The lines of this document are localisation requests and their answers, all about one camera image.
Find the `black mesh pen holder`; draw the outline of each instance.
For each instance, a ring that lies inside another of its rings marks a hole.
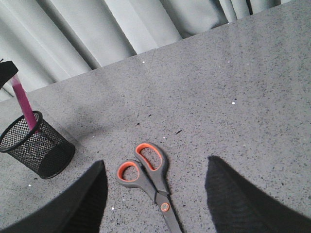
[[[59,174],[70,163],[75,147],[33,111],[37,124],[30,131],[24,116],[0,136],[0,152],[8,153],[43,179]]]

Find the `orange scissor grip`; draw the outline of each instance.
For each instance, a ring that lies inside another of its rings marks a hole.
[[[137,172],[138,172],[138,176],[137,176],[137,178],[134,179],[134,180],[127,181],[126,179],[124,179],[123,174],[124,174],[124,171],[125,171],[128,167],[130,167],[130,166],[133,166],[133,167],[136,168],[136,170],[137,170]],[[125,182],[133,182],[133,181],[136,181],[136,180],[139,178],[139,168],[137,167],[137,165],[136,165],[134,162],[132,162],[132,161],[126,161],[125,163],[123,163],[123,164],[120,165],[120,167],[119,167],[119,169],[118,169],[118,171],[117,171],[117,176],[118,176],[118,178],[119,178],[120,180],[125,181]]]
[[[151,149],[154,150],[154,151],[158,154],[158,156],[160,157],[161,162],[160,162],[159,167],[157,167],[156,169],[154,169],[154,168],[151,166],[150,162],[145,158],[145,156],[143,156],[143,155],[141,154],[141,151],[142,151],[143,149],[145,149],[145,148],[151,148]],[[163,155],[161,154],[161,152],[159,152],[158,148],[156,148],[156,147],[153,146],[152,144],[145,143],[145,142],[144,142],[144,143],[141,143],[140,145],[138,145],[138,146],[136,147],[135,152],[145,161],[146,165],[149,167],[150,170],[156,171],[156,170],[158,170],[158,169],[161,167],[162,162],[163,162]]]

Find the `curtain fold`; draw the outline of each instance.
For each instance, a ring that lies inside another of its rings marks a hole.
[[[288,1],[0,0],[0,59],[29,92]]]

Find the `scissor handle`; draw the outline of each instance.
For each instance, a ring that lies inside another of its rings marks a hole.
[[[141,151],[145,148],[150,148],[158,154],[161,160],[159,167],[153,168],[150,162],[146,159],[146,157],[141,154]],[[158,146],[149,142],[144,142],[136,147],[135,156],[146,168],[146,171],[149,177],[152,179],[157,191],[161,194],[170,194],[169,188],[167,187],[167,183],[165,180],[166,172],[169,168],[169,161],[164,152]]]
[[[128,181],[124,178],[123,174],[124,171],[130,166],[136,168],[138,176],[136,179]],[[153,202],[156,201],[156,188],[146,173],[141,169],[140,164],[137,161],[127,160],[122,163],[117,169],[116,178],[121,185],[129,188],[140,188],[148,194]]]

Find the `gray countertop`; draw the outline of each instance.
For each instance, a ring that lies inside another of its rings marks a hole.
[[[101,232],[168,232],[150,198],[114,177],[142,141],[169,157],[167,180],[185,232],[215,232],[204,188],[211,155],[311,217],[310,12],[308,0],[292,1],[28,93],[33,109],[77,151],[50,180],[1,154],[0,229],[103,159]],[[0,109],[2,132],[21,111],[16,99]]]

